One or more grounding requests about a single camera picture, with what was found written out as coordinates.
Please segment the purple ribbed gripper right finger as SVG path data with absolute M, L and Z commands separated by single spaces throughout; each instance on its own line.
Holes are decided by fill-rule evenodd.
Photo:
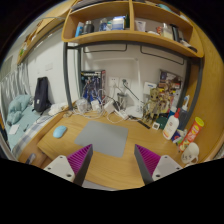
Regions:
M 145 185 L 182 169 L 168 155 L 159 156 L 140 145 L 135 145 L 134 155 Z

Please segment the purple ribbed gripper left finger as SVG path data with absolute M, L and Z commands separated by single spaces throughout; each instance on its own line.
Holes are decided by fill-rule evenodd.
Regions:
M 92 155 L 93 147 L 87 145 L 68 156 L 59 155 L 44 170 L 81 186 L 85 180 Z

